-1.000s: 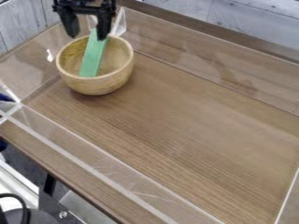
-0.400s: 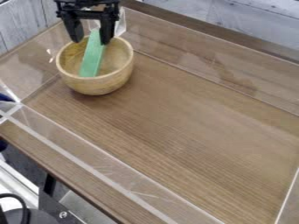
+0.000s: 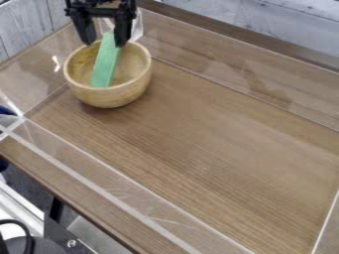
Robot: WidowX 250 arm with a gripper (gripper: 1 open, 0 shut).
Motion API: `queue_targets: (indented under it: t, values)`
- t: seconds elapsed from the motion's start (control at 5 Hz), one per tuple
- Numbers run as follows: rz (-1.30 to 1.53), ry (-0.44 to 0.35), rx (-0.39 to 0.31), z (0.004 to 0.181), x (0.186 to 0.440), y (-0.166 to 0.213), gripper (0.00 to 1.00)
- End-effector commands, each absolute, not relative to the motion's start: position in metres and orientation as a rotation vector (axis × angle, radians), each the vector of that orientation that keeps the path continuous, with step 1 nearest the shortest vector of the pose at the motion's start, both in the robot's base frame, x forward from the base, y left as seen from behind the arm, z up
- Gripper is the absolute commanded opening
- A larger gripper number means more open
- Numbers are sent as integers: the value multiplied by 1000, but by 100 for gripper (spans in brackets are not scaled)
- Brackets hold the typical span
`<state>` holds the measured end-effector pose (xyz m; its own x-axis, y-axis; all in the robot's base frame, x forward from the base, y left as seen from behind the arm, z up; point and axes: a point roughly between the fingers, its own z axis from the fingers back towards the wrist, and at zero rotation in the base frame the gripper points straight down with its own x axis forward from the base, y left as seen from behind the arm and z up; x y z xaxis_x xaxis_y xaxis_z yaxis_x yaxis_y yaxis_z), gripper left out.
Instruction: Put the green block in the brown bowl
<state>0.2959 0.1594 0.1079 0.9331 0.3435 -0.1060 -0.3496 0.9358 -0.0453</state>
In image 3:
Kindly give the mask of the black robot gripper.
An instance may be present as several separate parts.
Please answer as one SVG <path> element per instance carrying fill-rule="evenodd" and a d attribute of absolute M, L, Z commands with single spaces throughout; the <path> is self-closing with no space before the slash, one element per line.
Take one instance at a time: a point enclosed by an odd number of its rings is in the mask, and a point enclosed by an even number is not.
<path fill-rule="evenodd" d="M 113 18 L 114 44 L 121 48 L 130 38 L 132 19 L 136 18 L 136 0 L 65 0 L 65 14 L 85 45 L 96 40 L 92 18 Z"/>

